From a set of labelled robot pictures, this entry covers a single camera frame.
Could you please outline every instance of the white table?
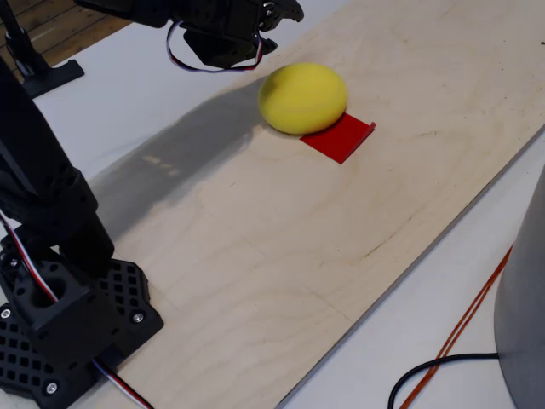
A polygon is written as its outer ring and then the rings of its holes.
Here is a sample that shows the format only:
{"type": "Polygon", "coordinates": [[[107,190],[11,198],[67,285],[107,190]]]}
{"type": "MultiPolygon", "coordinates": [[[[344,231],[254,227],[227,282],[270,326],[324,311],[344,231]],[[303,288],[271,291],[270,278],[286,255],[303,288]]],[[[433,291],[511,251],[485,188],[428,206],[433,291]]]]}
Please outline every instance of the white table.
{"type": "MultiPolygon", "coordinates": [[[[303,23],[283,22],[271,37],[285,46],[344,3],[347,0],[335,4],[302,0],[303,23]]],[[[83,78],[36,99],[72,162],[87,177],[97,175],[240,75],[183,72],[168,62],[164,38],[165,29],[126,27],[76,56],[86,71],[83,78]]],[[[286,407],[385,407],[397,379],[437,354],[514,240],[544,153],[541,138],[286,407]],[[474,245],[482,242],[489,244],[485,253],[474,245]]],[[[453,353],[495,350],[495,290],[453,353]]],[[[403,389],[398,403],[415,383],[416,379],[403,389]]],[[[499,365],[480,362],[441,369],[415,407],[507,409],[513,403],[499,365]]]]}

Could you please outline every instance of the yellow sponge ball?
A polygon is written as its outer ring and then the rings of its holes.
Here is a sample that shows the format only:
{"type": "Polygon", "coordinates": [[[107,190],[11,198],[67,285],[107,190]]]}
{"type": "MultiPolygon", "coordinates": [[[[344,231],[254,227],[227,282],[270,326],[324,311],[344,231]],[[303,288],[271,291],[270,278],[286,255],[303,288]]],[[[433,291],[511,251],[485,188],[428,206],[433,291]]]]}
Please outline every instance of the yellow sponge ball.
{"type": "Polygon", "coordinates": [[[302,62],[273,72],[259,90],[263,118],[286,134],[324,130],[347,108],[348,90],[327,66],[302,62]]]}

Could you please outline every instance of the red block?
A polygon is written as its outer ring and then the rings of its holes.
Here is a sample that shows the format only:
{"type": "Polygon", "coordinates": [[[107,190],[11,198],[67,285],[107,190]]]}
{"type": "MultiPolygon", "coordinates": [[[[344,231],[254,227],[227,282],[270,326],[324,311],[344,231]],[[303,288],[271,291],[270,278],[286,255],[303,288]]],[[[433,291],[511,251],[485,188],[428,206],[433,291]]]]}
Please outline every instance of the red block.
{"type": "Polygon", "coordinates": [[[374,122],[368,125],[344,113],[341,119],[327,130],[305,135],[301,140],[328,158],[342,164],[367,139],[375,127],[374,122]]]}

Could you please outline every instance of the wood grain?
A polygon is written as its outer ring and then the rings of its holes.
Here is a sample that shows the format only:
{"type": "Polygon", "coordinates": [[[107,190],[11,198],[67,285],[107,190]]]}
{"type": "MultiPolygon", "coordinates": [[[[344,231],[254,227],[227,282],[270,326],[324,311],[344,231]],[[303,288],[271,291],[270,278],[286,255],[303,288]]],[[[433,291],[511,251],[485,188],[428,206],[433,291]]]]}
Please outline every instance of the wood grain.
{"type": "Polygon", "coordinates": [[[59,43],[53,48],[44,52],[43,58],[45,58],[45,60],[51,66],[54,66],[64,60],[69,59],[83,49],[98,43],[101,39],[110,36],[114,32],[121,30],[123,27],[126,27],[129,24],[130,21],[121,20],[107,15],[93,25],[85,28],[77,34],[74,34],[62,43],[59,43]]]}
{"type": "Polygon", "coordinates": [[[18,15],[31,7],[36,6],[43,0],[8,0],[8,4],[11,7],[15,15],[18,15]]]}
{"type": "MultiPolygon", "coordinates": [[[[72,0],[11,1],[17,21],[35,49],[54,66],[130,24],[109,15],[78,7],[72,0]]],[[[5,47],[5,27],[0,24],[0,57],[22,80],[5,47]]]]}
{"type": "MultiPolygon", "coordinates": [[[[59,45],[69,37],[91,26],[102,19],[104,15],[98,11],[73,7],[66,13],[48,21],[47,23],[29,32],[34,49],[44,53],[59,45]]],[[[15,69],[14,60],[10,57],[6,47],[0,48],[0,56],[8,63],[9,68],[15,69]]]]}
{"type": "MultiPolygon", "coordinates": [[[[166,319],[123,377],[156,407],[274,407],[545,122],[544,12],[356,0],[97,177],[166,319]],[[335,68],[377,123],[343,165],[257,112],[297,61],[335,68]]],[[[131,404],[104,385],[80,407],[131,404]]]]}
{"type": "MultiPolygon", "coordinates": [[[[17,15],[17,22],[27,32],[30,32],[74,7],[76,5],[72,0],[45,0],[17,15]]],[[[5,26],[0,25],[0,46],[6,43],[5,32],[5,26]]]]}

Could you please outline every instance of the screw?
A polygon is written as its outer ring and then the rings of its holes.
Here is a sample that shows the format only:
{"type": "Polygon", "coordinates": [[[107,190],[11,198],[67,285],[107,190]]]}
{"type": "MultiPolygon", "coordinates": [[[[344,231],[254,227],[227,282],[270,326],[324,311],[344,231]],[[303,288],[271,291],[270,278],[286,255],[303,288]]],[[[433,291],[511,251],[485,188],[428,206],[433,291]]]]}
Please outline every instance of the screw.
{"type": "Polygon", "coordinates": [[[55,382],[52,382],[45,388],[45,391],[48,393],[48,395],[52,395],[57,391],[57,389],[57,384],[55,382]]]}
{"type": "Polygon", "coordinates": [[[133,315],[133,322],[140,324],[144,320],[144,314],[138,313],[133,315]]]}

